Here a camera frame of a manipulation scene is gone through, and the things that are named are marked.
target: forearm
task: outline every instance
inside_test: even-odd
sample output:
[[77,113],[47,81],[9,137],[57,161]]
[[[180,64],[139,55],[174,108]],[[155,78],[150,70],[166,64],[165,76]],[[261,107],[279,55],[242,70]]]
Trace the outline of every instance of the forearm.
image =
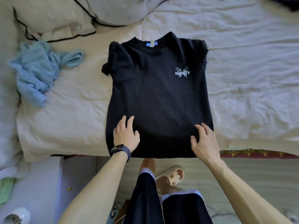
[[106,223],[128,156],[115,153],[63,213],[59,224]]
[[291,223],[270,203],[232,172],[224,161],[207,163],[242,224]]

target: mattress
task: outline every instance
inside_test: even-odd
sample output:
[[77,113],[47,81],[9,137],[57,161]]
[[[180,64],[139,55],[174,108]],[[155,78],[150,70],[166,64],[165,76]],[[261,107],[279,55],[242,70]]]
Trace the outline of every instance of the mattress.
[[81,49],[42,109],[24,99],[17,116],[26,160],[52,154],[108,156],[105,124],[112,79],[101,72],[110,42],[149,41],[172,31],[205,40],[206,80],[222,150],[266,149],[299,155],[299,14],[269,0],[168,0],[140,22],[98,26],[88,37],[52,43]]

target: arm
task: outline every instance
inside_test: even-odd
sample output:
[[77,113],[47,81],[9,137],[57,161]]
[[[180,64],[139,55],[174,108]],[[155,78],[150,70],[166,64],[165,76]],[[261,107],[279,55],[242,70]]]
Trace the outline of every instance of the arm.
[[[114,145],[124,144],[131,152],[136,149],[140,141],[139,133],[137,131],[133,133],[133,119],[134,117],[129,118],[126,127],[124,116],[113,131]],[[67,207],[58,224],[106,223],[127,159],[128,155],[123,151],[113,154]]]
[[205,124],[195,125],[200,140],[191,136],[192,150],[211,170],[242,224],[291,224],[278,210],[232,172],[220,158],[215,133]]

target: light blue knit fabric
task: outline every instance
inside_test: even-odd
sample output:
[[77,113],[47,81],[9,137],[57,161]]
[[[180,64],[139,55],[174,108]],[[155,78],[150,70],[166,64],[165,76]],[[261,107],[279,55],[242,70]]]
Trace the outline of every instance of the light blue knit fabric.
[[8,64],[17,70],[17,87],[20,94],[35,107],[44,107],[44,92],[51,89],[62,66],[75,67],[82,63],[84,53],[54,53],[45,41],[37,41],[32,45],[21,43],[19,55]]

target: finger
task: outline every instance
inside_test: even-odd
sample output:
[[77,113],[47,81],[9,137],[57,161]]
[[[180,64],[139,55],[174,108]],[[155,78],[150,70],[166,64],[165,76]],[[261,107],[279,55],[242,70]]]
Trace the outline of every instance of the finger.
[[205,132],[207,135],[211,134],[211,133],[214,133],[211,128],[208,127],[208,125],[202,123],[202,127],[204,128]]
[[120,130],[121,130],[121,120],[118,122],[116,126],[116,132],[120,132]]
[[131,116],[131,117],[128,119],[127,129],[133,130],[133,120],[134,120],[134,116]]
[[135,137],[140,138],[140,135],[139,135],[139,132],[138,132],[138,131],[135,131],[134,135],[135,135]]
[[193,150],[193,148],[196,148],[197,146],[197,141],[196,141],[196,138],[194,136],[191,136],[191,148]]
[[198,129],[199,132],[199,138],[206,136],[206,132],[204,128],[201,125],[196,124],[195,127]]
[[121,119],[121,130],[124,130],[126,128],[126,116],[123,116]]
[[113,138],[116,138],[116,128],[113,129]]

